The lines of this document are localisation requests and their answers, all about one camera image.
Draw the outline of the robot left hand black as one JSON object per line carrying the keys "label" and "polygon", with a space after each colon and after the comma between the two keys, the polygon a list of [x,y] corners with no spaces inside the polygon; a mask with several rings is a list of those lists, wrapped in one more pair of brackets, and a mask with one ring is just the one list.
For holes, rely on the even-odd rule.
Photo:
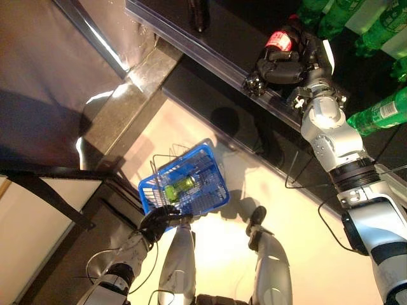
{"label": "robot left hand black", "polygon": [[149,212],[141,221],[139,231],[149,242],[158,242],[169,227],[189,224],[193,219],[191,213],[181,213],[172,205],[164,205]]}

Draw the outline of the robot right hand black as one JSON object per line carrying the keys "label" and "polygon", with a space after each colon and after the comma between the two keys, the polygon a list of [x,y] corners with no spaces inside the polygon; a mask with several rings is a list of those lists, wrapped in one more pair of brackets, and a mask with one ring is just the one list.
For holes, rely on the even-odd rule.
{"label": "robot right hand black", "polygon": [[308,32],[296,15],[270,35],[254,66],[260,79],[276,85],[300,83],[314,70],[330,78],[334,69],[329,41]]}

